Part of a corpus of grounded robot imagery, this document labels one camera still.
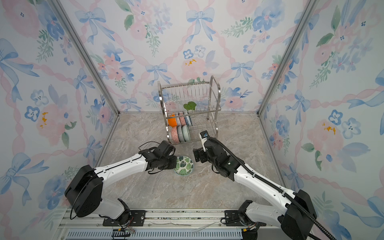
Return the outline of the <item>stainless steel dish rack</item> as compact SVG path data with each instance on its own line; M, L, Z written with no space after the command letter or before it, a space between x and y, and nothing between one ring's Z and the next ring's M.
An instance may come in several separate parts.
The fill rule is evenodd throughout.
M209 80L198 77L187 83L158 83L161 111L166 136L172 144L200 140L200 132L217 137L222 88L212 75Z

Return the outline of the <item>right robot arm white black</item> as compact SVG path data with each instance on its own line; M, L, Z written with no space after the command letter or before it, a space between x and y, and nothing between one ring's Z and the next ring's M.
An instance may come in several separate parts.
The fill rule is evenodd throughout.
M295 192L260 175L215 138L204 136L201 142L202 147L193 150L196 162L209 162L216 174L246 186L270 203L264 206L246 200L238 210L244 225L280 227L292 240L310 237L317 214L308 193Z

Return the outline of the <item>pale green plate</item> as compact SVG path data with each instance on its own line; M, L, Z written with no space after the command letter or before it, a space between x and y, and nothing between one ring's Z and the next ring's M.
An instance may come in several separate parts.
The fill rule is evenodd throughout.
M191 136L190 136L189 127L187 125L182 126L182 133L183 133L183 138L184 138L185 142L190 142Z

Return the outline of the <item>blue white patterned plate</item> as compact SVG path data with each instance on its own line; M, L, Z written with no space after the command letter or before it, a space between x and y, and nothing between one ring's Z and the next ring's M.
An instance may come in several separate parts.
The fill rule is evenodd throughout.
M192 119L190 116L186 116L184 118L185 118L185 122L186 122L187 126L189 126L189 127L193 126Z

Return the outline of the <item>black white floral bowl front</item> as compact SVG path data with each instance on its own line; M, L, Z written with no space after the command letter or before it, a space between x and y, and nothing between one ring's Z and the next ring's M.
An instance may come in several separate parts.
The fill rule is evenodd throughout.
M171 137L172 137L173 143L178 144L180 142L177 127L172 128Z

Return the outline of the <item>green leaf pattern bowl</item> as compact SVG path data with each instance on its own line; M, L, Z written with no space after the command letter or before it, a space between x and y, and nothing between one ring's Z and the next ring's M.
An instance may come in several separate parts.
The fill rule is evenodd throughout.
M174 172L179 176L188 176L194 170L194 162L191 158L187 156L177 157L176 167Z

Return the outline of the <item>black white floral bowl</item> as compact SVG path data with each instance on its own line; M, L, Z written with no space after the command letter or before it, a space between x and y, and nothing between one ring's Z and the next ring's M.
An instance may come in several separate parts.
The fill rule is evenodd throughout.
M186 125L186 121L185 121L184 116L179 116L179 120L180 120L182 126Z
M178 144L180 142L177 127L172 128L171 137L172 137L173 143Z

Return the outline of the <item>dark blue flower bowl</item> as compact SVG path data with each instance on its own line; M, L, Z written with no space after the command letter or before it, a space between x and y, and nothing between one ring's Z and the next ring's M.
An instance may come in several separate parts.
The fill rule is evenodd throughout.
M179 142L180 143L184 143L185 139L184 139L184 136L183 136L182 126L177 126L177 133L178 133Z

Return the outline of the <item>white bowl orange outside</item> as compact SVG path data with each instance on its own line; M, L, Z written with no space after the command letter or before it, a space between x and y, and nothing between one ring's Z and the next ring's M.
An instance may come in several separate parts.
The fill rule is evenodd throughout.
M168 119L168 125L171 126L172 128L175 128L178 126L175 114L171 114L171 117Z

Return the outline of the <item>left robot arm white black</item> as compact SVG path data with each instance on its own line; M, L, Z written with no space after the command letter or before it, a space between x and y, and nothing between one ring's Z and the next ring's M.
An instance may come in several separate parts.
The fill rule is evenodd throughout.
M65 197L71 205L70 218L97 214L121 226L127 225L133 218L128 205L121 199L104 199L103 191L136 173L174 169L177 164L175 152L176 148L171 143L162 141L156 147L140 149L132 157L111 165L81 167L65 190Z

